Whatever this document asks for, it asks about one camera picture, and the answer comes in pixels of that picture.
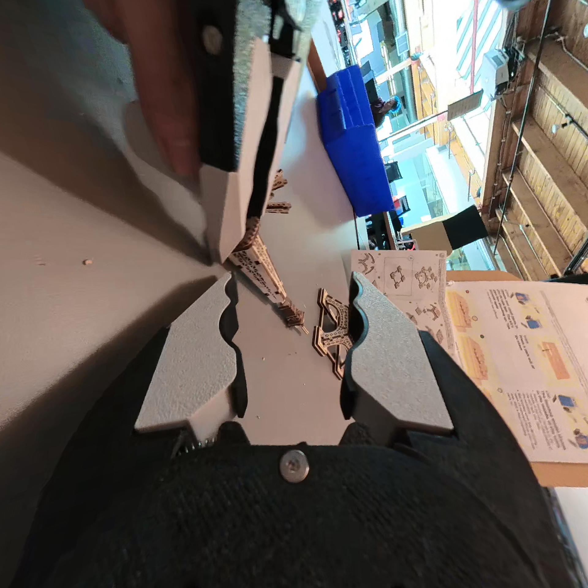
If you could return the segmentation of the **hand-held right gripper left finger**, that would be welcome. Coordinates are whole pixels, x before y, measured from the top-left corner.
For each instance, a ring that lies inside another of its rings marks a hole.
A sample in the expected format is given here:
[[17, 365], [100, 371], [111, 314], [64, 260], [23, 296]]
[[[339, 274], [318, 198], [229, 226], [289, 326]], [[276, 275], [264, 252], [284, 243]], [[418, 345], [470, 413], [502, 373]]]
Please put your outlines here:
[[220, 427], [243, 417], [248, 403], [235, 276], [225, 273], [169, 327], [134, 429], [188, 428], [213, 442]]

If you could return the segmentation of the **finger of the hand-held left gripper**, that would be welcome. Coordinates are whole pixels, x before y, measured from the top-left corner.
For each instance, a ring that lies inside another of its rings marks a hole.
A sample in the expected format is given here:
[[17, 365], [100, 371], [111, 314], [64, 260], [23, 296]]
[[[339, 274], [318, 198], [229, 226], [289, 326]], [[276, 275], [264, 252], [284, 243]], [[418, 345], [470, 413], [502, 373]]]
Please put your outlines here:
[[266, 120], [254, 166], [249, 217], [265, 213], [288, 134], [292, 108], [298, 92], [301, 63], [276, 53], [270, 58], [272, 85]]
[[254, 39], [245, 89], [245, 118], [235, 169], [202, 164], [197, 182], [174, 174], [160, 158], [138, 102], [125, 112], [126, 156], [142, 184], [158, 198], [166, 214], [223, 263], [245, 236], [247, 207], [254, 189], [254, 165], [269, 113], [271, 57], [269, 47]]

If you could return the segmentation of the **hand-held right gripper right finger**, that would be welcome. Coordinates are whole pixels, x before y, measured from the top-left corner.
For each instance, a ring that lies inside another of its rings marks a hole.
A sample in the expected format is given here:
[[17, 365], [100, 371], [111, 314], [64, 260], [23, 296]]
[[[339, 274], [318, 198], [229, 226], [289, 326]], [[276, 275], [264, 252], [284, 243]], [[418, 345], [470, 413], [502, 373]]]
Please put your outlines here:
[[356, 271], [349, 284], [349, 334], [340, 395], [346, 420], [379, 446], [391, 446], [404, 432], [453, 433], [420, 332]]

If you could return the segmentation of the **wooden tower model section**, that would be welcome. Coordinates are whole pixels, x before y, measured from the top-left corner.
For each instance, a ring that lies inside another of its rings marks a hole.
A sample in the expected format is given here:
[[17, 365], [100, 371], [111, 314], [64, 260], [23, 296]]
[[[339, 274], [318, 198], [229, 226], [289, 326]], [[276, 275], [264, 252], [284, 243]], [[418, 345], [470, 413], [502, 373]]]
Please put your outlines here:
[[291, 329], [309, 334], [305, 327], [305, 313], [298, 309], [286, 293], [283, 281], [270, 258], [260, 235], [261, 217], [246, 220], [244, 237], [231, 253], [229, 260], [260, 290]]

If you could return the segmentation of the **grey desk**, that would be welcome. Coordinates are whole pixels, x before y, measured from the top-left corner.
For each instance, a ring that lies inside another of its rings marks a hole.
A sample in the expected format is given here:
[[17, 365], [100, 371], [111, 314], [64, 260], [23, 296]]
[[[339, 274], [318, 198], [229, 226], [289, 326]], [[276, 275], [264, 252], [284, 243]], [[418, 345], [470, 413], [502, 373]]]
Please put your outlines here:
[[[220, 274], [128, 164], [129, 61], [81, 2], [1, 1], [1, 587], [86, 413]], [[346, 298], [356, 231], [302, 71], [280, 165], [292, 209], [261, 234], [310, 330], [319, 288]], [[328, 360], [238, 284], [239, 422], [254, 443], [334, 445], [348, 424]]]

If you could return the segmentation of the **person's left hand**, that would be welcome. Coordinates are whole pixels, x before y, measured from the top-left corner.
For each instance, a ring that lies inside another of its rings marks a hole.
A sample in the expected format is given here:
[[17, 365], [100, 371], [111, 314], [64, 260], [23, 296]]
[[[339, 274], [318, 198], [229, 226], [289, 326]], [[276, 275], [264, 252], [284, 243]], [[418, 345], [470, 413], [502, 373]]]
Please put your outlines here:
[[197, 98], [180, 1], [84, 1], [127, 45], [143, 117], [173, 172], [196, 179], [201, 167]]

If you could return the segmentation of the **wooden tower model base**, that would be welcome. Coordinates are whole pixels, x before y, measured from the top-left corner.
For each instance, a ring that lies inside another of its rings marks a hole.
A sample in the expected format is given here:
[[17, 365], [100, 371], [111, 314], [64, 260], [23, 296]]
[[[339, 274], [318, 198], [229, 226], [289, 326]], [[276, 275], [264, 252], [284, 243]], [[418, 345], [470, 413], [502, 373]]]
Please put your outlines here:
[[321, 288], [318, 292], [318, 306], [319, 322], [313, 328], [313, 349], [319, 356], [330, 360], [334, 376], [343, 380], [346, 357], [354, 344], [349, 331], [349, 304]]

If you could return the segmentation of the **white folded assembly instruction sheet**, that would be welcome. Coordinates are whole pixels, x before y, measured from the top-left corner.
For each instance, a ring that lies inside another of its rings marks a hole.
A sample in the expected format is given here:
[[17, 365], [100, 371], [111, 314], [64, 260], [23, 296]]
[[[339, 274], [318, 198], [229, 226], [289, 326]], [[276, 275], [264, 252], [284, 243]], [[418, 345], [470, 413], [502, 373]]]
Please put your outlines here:
[[458, 361], [446, 303], [446, 251], [357, 251], [350, 268], [366, 277], [419, 329]]

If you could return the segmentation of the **blue plastic storage bin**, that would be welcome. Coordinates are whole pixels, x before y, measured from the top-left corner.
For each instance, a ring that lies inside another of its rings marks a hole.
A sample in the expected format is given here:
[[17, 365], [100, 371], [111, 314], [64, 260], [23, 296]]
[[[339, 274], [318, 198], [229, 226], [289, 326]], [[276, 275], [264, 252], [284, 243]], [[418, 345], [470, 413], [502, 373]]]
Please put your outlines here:
[[356, 215], [393, 210], [393, 194], [359, 66], [327, 77], [316, 103], [323, 146]]

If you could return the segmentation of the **tan board with black sheet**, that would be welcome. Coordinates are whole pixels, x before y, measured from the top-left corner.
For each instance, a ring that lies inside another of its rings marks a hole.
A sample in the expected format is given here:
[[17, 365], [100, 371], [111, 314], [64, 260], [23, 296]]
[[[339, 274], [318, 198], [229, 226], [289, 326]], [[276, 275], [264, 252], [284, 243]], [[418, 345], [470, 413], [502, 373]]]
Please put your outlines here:
[[413, 224], [401, 230], [420, 251], [445, 251], [447, 255], [489, 236], [476, 206], [460, 212]]

